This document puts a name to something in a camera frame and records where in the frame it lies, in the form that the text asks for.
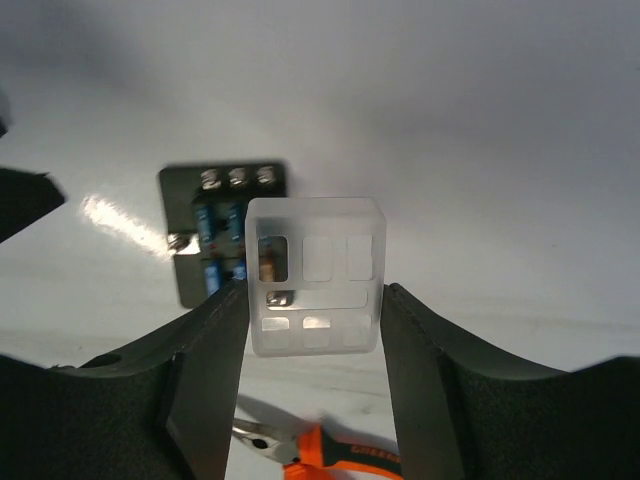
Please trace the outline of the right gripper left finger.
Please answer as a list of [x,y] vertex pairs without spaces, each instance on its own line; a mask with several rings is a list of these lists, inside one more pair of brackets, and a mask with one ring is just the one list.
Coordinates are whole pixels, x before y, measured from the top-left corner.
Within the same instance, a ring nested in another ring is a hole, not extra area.
[[76,371],[116,378],[163,368],[156,416],[161,436],[190,479],[222,479],[248,327],[248,284],[231,282],[198,307]]

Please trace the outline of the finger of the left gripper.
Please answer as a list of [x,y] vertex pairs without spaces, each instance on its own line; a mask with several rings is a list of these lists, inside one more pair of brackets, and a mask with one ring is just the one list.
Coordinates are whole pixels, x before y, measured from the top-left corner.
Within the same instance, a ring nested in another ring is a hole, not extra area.
[[4,242],[66,202],[46,173],[1,168],[0,241]]

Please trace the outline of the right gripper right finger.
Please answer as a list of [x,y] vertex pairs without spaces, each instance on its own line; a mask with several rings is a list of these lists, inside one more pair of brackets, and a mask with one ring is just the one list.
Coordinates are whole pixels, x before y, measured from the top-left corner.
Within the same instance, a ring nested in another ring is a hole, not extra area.
[[571,479],[561,371],[509,353],[436,314],[398,284],[381,336],[408,479]]

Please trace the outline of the orange blade fuse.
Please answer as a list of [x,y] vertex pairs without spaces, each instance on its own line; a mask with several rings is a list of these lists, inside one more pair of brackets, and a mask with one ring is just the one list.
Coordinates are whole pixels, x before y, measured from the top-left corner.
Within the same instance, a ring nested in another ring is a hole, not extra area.
[[277,268],[273,252],[267,250],[259,258],[259,277],[263,282],[271,283],[276,281]]

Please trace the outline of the black fuse box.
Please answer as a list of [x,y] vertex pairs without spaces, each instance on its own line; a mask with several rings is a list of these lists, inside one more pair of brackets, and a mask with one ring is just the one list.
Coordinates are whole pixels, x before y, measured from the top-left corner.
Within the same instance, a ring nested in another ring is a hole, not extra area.
[[158,174],[180,304],[195,308],[247,278],[245,217],[255,198],[285,197],[280,159],[172,164]]

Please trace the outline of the clear plastic fuse box cover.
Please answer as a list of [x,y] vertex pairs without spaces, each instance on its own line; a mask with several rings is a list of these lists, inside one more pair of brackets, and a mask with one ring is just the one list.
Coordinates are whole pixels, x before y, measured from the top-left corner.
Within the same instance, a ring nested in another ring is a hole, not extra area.
[[[260,357],[365,354],[378,342],[386,220],[371,198],[256,198],[245,220],[251,341]],[[275,282],[259,277],[273,252]]]

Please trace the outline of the blue blade fuse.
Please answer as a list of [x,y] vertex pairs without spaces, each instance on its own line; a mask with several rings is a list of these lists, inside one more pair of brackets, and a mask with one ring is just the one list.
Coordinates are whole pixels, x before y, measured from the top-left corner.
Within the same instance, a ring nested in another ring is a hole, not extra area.
[[215,218],[208,205],[197,205],[195,208],[196,225],[200,244],[209,248],[215,239]]
[[226,219],[230,239],[238,245],[244,243],[245,215],[245,206],[242,203],[233,203],[227,209]]

